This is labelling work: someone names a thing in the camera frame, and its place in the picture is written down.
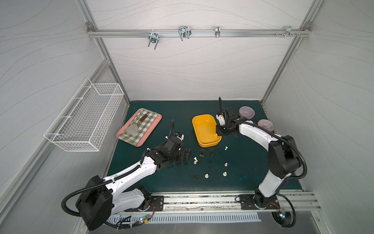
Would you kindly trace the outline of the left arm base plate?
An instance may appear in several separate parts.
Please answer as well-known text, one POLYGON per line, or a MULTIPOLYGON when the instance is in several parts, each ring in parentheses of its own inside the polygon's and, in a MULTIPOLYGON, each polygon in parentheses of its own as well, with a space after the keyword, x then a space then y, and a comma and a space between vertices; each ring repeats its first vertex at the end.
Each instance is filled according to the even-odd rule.
POLYGON ((151 200, 148 202, 148 207, 145 209, 141 208, 134 208, 134 209, 127 209, 125 212, 152 212, 155 210, 156 212, 161 212, 164 210, 164 196, 151 196, 151 200))

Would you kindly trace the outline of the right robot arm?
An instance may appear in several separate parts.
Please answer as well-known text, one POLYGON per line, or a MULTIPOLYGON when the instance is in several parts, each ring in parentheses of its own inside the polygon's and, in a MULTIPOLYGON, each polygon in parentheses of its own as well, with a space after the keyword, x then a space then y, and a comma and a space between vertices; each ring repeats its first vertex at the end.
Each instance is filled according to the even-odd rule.
POLYGON ((255 190, 253 197, 254 203, 259 208, 265 208, 286 181, 294 178, 292 174, 305 165, 294 139, 291 136, 276 135, 252 121, 245 121, 223 106, 220 106, 216 119, 218 120, 217 135, 240 133, 266 149, 268 173, 255 190))

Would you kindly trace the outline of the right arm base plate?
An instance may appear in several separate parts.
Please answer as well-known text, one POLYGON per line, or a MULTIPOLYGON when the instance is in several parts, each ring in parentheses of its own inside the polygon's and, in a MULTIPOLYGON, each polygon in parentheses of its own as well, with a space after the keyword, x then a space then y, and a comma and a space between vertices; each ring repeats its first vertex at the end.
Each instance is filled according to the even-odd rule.
POLYGON ((261 194, 242 194, 235 198, 242 210, 279 209, 280 204, 276 195, 265 198, 261 194))

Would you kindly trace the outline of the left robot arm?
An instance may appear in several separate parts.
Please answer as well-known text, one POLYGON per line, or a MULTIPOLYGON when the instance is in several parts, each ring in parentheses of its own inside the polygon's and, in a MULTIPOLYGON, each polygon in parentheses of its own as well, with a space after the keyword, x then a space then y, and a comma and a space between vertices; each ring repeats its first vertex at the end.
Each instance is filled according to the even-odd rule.
POLYGON ((111 215, 128 209, 148 208, 150 193, 144 188, 126 190, 138 181, 167 168, 183 147, 184 135, 177 132, 153 149, 146 150, 139 162, 111 176, 95 176, 89 180, 76 202, 78 214, 88 230, 103 225, 111 215))

